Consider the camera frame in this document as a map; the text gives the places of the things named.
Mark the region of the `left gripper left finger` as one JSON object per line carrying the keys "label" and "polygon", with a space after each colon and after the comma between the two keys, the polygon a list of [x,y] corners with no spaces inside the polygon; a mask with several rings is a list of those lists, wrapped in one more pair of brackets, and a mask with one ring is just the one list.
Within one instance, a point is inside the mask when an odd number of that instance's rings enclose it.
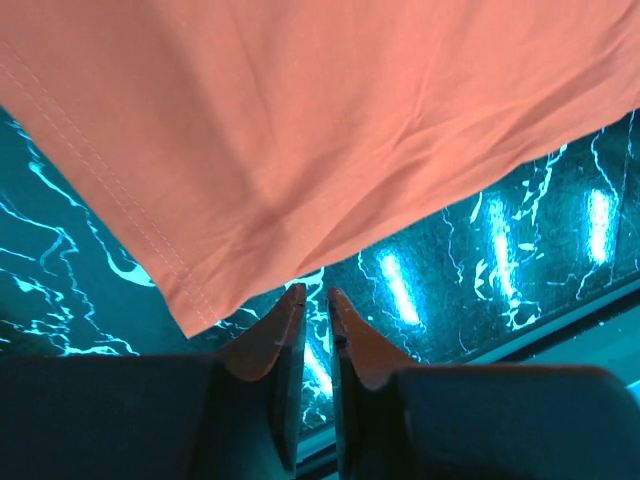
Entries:
{"label": "left gripper left finger", "polygon": [[213,353],[1,363],[5,479],[291,479],[306,290]]}

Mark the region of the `orange t-shirt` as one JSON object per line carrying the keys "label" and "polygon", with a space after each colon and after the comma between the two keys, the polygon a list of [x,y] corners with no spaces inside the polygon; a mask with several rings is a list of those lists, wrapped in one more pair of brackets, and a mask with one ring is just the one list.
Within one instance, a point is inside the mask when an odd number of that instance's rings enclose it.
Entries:
{"label": "orange t-shirt", "polygon": [[186,336],[639,105],[635,1],[5,1],[1,103]]}

